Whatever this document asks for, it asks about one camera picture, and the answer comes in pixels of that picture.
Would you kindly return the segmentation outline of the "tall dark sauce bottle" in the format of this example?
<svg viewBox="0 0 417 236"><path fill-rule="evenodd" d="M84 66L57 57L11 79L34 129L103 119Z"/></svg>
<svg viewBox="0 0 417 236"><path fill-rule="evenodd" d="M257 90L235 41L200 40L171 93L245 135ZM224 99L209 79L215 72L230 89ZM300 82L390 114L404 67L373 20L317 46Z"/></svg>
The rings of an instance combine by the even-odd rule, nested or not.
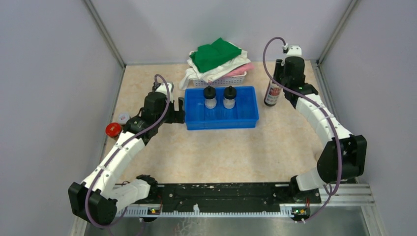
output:
<svg viewBox="0 0 417 236"><path fill-rule="evenodd" d="M270 80L264 96L264 103L267 106L275 106L281 91L282 87L277 84L277 81L275 79Z"/></svg>

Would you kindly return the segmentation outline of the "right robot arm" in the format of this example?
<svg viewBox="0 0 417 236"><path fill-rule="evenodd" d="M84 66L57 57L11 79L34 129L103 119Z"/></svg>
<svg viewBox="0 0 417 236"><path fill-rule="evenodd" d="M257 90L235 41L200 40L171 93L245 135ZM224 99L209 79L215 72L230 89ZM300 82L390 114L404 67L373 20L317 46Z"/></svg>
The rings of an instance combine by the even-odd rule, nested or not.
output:
<svg viewBox="0 0 417 236"><path fill-rule="evenodd" d="M273 78L285 87L284 96L302 114L318 135L324 149L316 167L290 179L288 195L295 203L308 191L337 180L349 180L364 172L367 140L343 127L325 107L315 87L305 81L305 61L301 57L277 59Z"/></svg>

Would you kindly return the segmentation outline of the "black-capped squeeze bottle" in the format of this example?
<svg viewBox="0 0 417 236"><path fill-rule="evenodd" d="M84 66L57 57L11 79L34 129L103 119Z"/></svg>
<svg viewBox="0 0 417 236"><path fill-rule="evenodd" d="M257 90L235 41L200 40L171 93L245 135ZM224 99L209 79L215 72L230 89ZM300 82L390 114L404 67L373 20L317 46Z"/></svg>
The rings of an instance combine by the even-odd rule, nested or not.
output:
<svg viewBox="0 0 417 236"><path fill-rule="evenodd" d="M211 86L207 86L203 90L203 96L204 96L204 104L207 109L214 109L217 105L216 100L216 89Z"/></svg>
<svg viewBox="0 0 417 236"><path fill-rule="evenodd" d="M236 104L237 90L233 86L228 86L224 89L223 106L226 109L232 109Z"/></svg>

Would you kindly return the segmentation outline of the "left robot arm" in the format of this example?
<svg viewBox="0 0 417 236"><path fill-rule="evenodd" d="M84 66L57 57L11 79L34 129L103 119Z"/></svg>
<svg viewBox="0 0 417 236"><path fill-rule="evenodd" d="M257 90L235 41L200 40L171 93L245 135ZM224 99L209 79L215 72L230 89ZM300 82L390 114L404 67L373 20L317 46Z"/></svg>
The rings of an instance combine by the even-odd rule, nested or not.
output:
<svg viewBox="0 0 417 236"><path fill-rule="evenodd" d="M119 138L102 162L81 183L68 189L72 213L96 227L110 226L120 210L138 200L152 203L157 199L155 180L141 175L128 184L114 188L117 180L138 152L158 133L164 123L184 123L184 98L179 109L170 92L150 92L139 113L124 125Z"/></svg>

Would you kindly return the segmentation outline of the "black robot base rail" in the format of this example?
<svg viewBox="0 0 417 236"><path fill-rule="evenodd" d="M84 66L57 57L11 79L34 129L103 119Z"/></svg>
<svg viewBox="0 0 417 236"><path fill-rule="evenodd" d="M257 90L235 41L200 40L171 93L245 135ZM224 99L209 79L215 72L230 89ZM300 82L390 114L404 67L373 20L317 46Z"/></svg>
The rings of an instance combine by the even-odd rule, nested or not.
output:
<svg viewBox="0 0 417 236"><path fill-rule="evenodd" d="M373 207L367 184L343 183L333 196L324 188L290 194L287 182L165 183L158 184L144 200L138 200L117 217L155 218L309 218L327 207Z"/></svg>

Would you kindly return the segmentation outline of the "blue plastic divided tray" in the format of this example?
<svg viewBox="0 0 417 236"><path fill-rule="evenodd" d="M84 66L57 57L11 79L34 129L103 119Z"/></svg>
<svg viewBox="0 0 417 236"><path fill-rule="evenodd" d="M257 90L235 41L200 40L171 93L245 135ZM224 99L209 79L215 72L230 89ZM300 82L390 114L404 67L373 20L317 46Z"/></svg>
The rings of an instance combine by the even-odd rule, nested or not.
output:
<svg viewBox="0 0 417 236"><path fill-rule="evenodd" d="M185 90L185 124L188 130L254 128L259 120L257 98L252 86L236 87L235 105L223 105L224 87L216 88L217 103L213 109L205 106L203 88Z"/></svg>

